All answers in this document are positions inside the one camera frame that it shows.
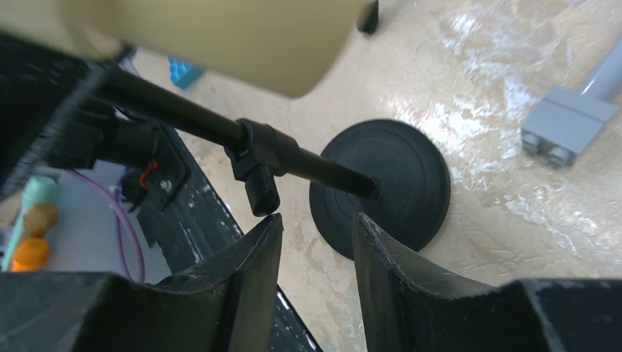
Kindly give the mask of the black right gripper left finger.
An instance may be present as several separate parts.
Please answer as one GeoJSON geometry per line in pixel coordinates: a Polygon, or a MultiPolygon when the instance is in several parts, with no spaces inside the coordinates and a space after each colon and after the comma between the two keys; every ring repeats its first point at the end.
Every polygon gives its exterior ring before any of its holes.
{"type": "Polygon", "coordinates": [[[158,284],[105,272],[1,275],[3,351],[267,351],[283,224],[158,284]]]}

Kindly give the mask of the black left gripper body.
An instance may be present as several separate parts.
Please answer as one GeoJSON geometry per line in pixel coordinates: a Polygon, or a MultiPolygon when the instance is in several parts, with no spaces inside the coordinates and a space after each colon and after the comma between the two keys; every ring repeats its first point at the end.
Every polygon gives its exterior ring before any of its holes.
{"type": "Polygon", "coordinates": [[[117,119],[95,99],[135,50],[103,62],[1,36],[1,198],[20,191],[40,163],[89,169],[98,159],[143,169],[153,159],[151,128],[117,119]]]}

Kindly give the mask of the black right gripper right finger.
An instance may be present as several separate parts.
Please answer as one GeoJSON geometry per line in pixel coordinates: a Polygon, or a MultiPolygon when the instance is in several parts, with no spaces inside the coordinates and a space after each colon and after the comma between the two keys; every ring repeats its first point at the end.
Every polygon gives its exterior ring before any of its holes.
{"type": "Polygon", "coordinates": [[[354,217],[369,351],[619,351],[621,281],[516,279],[494,287],[449,271],[354,217]]]}

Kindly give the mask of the beige toy microphone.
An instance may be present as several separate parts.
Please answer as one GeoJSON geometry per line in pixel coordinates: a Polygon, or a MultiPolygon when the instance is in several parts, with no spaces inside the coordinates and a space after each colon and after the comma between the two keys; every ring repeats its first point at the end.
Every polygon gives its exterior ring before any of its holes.
{"type": "Polygon", "coordinates": [[[3,1],[1,32],[108,59],[126,45],[290,97],[340,55],[363,1],[3,1]]]}

